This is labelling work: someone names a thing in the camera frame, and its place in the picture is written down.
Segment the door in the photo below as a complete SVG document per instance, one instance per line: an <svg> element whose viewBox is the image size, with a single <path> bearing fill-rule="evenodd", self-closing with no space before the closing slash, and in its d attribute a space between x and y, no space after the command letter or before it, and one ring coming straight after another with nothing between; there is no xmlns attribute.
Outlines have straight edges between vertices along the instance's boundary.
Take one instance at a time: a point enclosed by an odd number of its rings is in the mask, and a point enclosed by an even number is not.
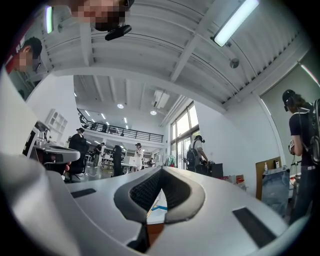
<svg viewBox="0 0 320 256"><path fill-rule="evenodd" d="M189 145L191 143L190 138L185 138L177 143L178 145L178 154L177 154L177 162L178 168L187 169L187 163L184 162L184 158L187 157L187 152L189 150Z"/></svg>

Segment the blue container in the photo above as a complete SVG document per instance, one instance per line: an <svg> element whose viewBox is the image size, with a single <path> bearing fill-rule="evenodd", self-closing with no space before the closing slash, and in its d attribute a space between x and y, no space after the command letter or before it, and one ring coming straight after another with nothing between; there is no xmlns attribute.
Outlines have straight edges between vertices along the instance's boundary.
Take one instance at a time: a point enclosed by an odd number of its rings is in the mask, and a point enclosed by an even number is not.
<svg viewBox="0 0 320 256"><path fill-rule="evenodd" d="M266 170L262 177L261 201L284 218L289 198L290 170Z"/></svg>

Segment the white shirt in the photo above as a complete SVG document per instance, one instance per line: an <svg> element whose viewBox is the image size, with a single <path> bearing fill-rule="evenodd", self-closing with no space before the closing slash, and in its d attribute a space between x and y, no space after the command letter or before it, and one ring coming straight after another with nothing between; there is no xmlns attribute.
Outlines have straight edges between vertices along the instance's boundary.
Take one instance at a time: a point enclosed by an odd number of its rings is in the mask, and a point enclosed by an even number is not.
<svg viewBox="0 0 320 256"><path fill-rule="evenodd" d="M203 149L202 148L202 142L200 140L195 140L193 141L190 145L189 145L189 150L190 149L195 149L195 151L198 153L198 156L200 158L200 160L202 159L202 155L199 153L199 149Z"/></svg>
<svg viewBox="0 0 320 256"><path fill-rule="evenodd" d="M136 165L141 166L142 165L142 158L144 158L144 151L142 148L136 149L134 152L134 158L136 159Z"/></svg>

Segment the white wall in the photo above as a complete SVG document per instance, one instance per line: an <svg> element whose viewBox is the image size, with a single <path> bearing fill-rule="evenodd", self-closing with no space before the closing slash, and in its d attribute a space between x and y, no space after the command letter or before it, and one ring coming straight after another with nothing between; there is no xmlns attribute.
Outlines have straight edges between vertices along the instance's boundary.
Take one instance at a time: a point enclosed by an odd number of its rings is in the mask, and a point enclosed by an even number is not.
<svg viewBox="0 0 320 256"><path fill-rule="evenodd" d="M0 78L0 152L22 155L37 117L26 106L5 69Z"/></svg>
<svg viewBox="0 0 320 256"><path fill-rule="evenodd" d="M223 163L223 173L244 175L247 192L256 196L256 163L280 156L270 122L254 95L231 107L227 113L195 102L204 152Z"/></svg>
<svg viewBox="0 0 320 256"><path fill-rule="evenodd" d="M74 96L74 77L54 76L49 74L32 91L26 104L37 118L45 123L51 109L56 109L66 120L67 125L60 140L65 145L69 136L74 135L81 127Z"/></svg>

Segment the chair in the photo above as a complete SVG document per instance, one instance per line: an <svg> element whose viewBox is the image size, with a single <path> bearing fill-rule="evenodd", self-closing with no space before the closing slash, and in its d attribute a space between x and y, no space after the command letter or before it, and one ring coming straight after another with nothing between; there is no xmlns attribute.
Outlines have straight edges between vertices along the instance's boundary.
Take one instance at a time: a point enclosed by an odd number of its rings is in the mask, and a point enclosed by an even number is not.
<svg viewBox="0 0 320 256"><path fill-rule="evenodd" d="M86 154L89 150L89 146L85 145L83 147L83 151L80 152L80 158L77 161L74 161L70 164L70 169L68 171L69 173L69 179L65 179L65 183L78 183L81 182L80 177L78 174L82 174L86 170L86 165L87 165L87 158Z"/></svg>

